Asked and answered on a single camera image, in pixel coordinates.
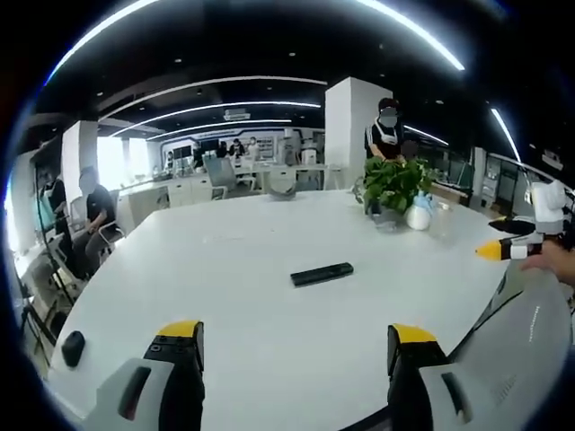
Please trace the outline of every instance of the cable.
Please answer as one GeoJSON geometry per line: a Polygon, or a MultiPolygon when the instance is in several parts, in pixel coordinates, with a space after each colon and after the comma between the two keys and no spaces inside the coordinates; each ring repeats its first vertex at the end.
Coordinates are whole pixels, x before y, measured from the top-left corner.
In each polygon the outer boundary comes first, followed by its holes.
{"type": "Polygon", "coordinates": [[[34,179],[35,179],[35,186],[36,186],[35,187],[35,189],[36,189],[36,210],[38,211],[38,220],[40,221],[40,232],[42,233],[42,240],[44,241],[44,246],[46,247],[46,252],[47,252],[48,257],[49,257],[50,265],[52,266],[52,269],[54,270],[54,273],[56,274],[57,281],[60,284],[60,286],[58,288],[62,290],[62,292],[64,293],[64,296],[66,297],[66,299],[68,300],[70,305],[74,306],[74,300],[72,299],[72,296],[70,296],[70,294],[66,290],[66,286],[64,285],[64,282],[62,281],[62,278],[58,274],[58,264],[54,260],[54,256],[52,256],[52,251],[50,250],[50,247],[48,246],[48,240],[46,239],[46,232],[44,229],[44,221],[42,220],[42,213],[40,211],[40,192],[38,189],[38,167],[36,166],[36,164],[34,164],[34,179]]]}

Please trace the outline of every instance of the green plant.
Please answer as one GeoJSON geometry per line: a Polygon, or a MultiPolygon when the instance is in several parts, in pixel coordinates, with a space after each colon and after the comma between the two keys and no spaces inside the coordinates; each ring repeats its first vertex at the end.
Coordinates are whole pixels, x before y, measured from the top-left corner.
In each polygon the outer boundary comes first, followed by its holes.
{"type": "Polygon", "coordinates": [[[403,214],[419,190],[431,188],[434,171],[421,159],[400,162],[372,157],[366,161],[365,202],[379,202],[403,214]]]}

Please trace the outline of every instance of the round table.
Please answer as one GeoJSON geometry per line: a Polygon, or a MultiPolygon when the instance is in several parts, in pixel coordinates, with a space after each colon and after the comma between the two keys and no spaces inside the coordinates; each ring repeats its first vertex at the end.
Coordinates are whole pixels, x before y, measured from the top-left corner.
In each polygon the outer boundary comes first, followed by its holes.
{"type": "Polygon", "coordinates": [[[202,429],[337,430],[386,405],[387,327],[417,325],[447,353],[507,264],[475,257],[498,237],[455,206],[449,244],[381,233],[348,192],[237,198],[157,211],[102,265],[57,342],[49,385],[86,415],[96,390],[174,321],[205,322],[202,429]],[[349,262],[352,276],[294,288],[294,272],[349,262]],[[80,330],[75,370],[60,346],[80,330]]]}

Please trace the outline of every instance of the window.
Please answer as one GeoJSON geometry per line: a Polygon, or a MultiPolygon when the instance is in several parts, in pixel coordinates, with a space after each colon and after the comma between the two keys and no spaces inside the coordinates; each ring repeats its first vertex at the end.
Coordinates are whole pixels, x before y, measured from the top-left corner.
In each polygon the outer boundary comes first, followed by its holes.
{"type": "Polygon", "coordinates": [[[108,190],[121,189],[126,183],[126,165],[119,137],[98,137],[98,175],[108,190]]]}
{"type": "Polygon", "coordinates": [[[147,153],[147,141],[145,139],[129,139],[129,169],[134,177],[149,175],[150,161],[147,153]]]}

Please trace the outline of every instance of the computer monitor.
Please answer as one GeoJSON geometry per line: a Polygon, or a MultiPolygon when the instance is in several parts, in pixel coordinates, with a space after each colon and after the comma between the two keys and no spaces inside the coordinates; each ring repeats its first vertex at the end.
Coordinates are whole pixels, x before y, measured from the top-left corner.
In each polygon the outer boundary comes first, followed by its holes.
{"type": "Polygon", "coordinates": [[[202,151],[216,151],[219,148],[219,139],[209,139],[200,144],[202,151]]]}

